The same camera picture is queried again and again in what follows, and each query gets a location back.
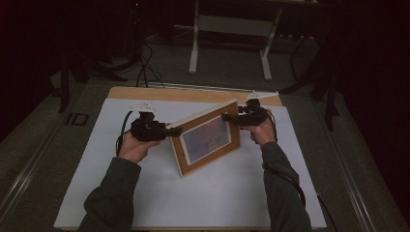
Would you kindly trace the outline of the person's left hand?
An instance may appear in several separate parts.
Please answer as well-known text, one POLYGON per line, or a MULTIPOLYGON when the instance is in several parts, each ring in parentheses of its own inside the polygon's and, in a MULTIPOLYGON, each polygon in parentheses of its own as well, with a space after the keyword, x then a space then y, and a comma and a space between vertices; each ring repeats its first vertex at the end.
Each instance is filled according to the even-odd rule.
POLYGON ((143 142, 137 140, 130 132, 123 136, 123 143, 120 147, 118 158, 139 163, 147 155, 150 148, 161 144, 161 140, 143 142))

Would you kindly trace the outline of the white table mat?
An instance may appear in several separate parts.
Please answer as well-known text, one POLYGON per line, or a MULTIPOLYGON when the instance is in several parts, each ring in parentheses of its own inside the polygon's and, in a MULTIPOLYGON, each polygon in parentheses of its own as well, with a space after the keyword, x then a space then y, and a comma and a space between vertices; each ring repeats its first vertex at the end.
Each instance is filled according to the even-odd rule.
POLYGON ((116 140, 132 100, 106 100, 74 173, 58 228, 80 231, 133 229, 262 228, 278 223, 322 228, 326 222, 305 160, 283 106, 272 107, 277 137, 240 146, 186 177, 174 145, 116 140))

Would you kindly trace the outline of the person's right hand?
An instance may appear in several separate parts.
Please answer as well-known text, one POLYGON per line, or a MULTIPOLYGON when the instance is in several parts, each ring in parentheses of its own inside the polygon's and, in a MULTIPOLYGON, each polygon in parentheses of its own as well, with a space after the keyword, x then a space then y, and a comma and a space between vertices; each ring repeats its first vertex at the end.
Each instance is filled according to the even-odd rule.
POLYGON ((262 147, 269 142, 278 142, 276 123, 270 110, 267 111, 267 119, 258 126, 245 126, 242 130, 250 132, 250 139, 262 147))

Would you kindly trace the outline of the white metal table frame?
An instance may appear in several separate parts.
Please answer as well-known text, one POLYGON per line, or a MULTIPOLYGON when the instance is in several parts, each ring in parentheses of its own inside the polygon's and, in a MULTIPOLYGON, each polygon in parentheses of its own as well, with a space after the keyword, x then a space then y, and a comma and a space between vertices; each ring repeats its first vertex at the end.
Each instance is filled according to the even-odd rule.
POLYGON ((271 45, 273 43, 274 37, 278 29, 278 23, 282 15, 283 8, 278 8, 276 10, 276 12, 274 13, 274 19, 272 21, 263 21, 256 19, 201 14, 199 12, 199 6, 200 0, 195 0, 189 74, 196 74, 197 71, 199 53, 199 32, 207 31, 266 38, 266 45, 263 49, 259 51, 259 57, 261 61, 264 79, 266 81, 272 81, 273 76, 271 73, 268 54, 270 52, 271 45))

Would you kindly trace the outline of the black metal stand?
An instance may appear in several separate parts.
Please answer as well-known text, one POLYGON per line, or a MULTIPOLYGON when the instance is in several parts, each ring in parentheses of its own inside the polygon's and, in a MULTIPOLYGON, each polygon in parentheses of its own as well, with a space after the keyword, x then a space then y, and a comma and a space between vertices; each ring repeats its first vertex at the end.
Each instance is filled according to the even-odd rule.
POLYGON ((92 60, 82 53, 62 52, 60 56, 60 87, 58 88, 58 97, 60 98, 59 113, 63 113, 70 102, 70 74, 81 83, 85 83, 89 79, 88 73, 84 70, 85 64, 109 79, 125 81, 125 78, 114 74, 103 65, 100 65, 97 61, 92 60))
POLYGON ((335 99, 339 68, 337 66, 337 59, 334 57, 332 50, 326 44, 328 37, 328 33, 324 33, 322 35, 316 33, 313 36, 313 40, 318 45, 318 49, 307 69, 302 72, 300 76, 297 76, 294 66, 294 58, 298 50, 303 46, 308 38, 304 37, 301 40, 290 57, 291 71, 296 78, 296 83, 279 90, 279 92, 286 95, 295 92, 302 87, 313 84, 313 88, 309 96, 315 102, 319 102, 323 98, 326 98, 324 116, 325 124, 330 131, 333 131, 333 116, 337 114, 335 99))

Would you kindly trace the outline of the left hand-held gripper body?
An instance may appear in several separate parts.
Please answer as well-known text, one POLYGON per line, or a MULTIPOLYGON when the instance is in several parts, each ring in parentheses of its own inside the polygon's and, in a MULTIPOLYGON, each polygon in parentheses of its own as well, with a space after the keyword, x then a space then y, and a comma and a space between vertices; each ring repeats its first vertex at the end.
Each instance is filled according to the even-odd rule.
POLYGON ((155 108, 150 102, 140 106, 129 106, 129 113, 137 111, 139 117, 136 118, 130 128, 130 132, 138 141, 161 141, 165 139, 164 123, 155 121, 155 108))

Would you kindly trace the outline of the metal floor rail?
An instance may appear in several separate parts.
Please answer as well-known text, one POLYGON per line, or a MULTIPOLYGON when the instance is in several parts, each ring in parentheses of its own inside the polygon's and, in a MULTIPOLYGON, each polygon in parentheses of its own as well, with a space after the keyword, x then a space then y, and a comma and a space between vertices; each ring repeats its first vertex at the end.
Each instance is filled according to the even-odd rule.
POLYGON ((234 92, 246 92, 246 93, 268 93, 278 95, 279 91, 263 91, 254 89, 241 89, 232 87, 215 87, 215 86, 205 86, 205 85, 191 85, 191 84, 179 84, 179 83, 168 83, 168 82, 156 82, 149 81, 147 84, 139 84, 138 87, 146 88, 162 88, 162 89, 186 89, 186 90, 209 90, 209 91, 234 91, 234 92))
POLYGON ((348 164, 344 158, 344 154, 340 149, 339 143, 337 142, 334 133, 328 128, 325 119, 322 117, 322 109, 320 104, 315 103, 313 107, 317 116, 319 117, 321 127, 326 131, 327 137, 331 143, 331 147, 337 160, 337 168, 339 170, 341 180, 344 184, 362 231, 376 232, 374 223, 368 213, 362 194, 360 193, 353 175, 348 167, 348 164))
POLYGON ((61 126, 57 124, 56 126, 52 126, 46 132, 44 138, 34 150, 31 158, 18 173, 11 188, 7 191, 6 196, 0 202, 0 224, 5 223, 13 213, 16 204, 30 185, 40 163, 44 159, 44 153, 46 149, 48 148, 50 142, 52 141, 56 132, 60 130, 60 128, 61 126))

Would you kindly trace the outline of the wooden picture frame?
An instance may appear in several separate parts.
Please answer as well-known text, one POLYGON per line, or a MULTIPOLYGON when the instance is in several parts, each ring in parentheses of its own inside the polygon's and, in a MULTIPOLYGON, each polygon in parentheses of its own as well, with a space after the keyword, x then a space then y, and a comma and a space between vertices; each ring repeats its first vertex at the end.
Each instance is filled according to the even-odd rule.
POLYGON ((237 100, 219 103, 173 123, 183 129, 180 136, 170 138, 182 178, 241 147, 239 127, 223 121, 222 114, 238 115, 237 100))

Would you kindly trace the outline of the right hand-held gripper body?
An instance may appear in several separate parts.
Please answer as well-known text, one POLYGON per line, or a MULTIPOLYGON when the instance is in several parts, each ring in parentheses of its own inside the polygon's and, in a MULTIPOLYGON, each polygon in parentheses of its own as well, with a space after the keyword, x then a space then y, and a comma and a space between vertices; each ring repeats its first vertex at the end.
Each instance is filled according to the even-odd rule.
POLYGON ((252 92, 247 96, 246 107, 247 113, 240 114, 243 120, 242 126, 258 126, 267 119, 268 109, 261 106, 260 100, 269 97, 276 97, 277 95, 268 93, 252 92))

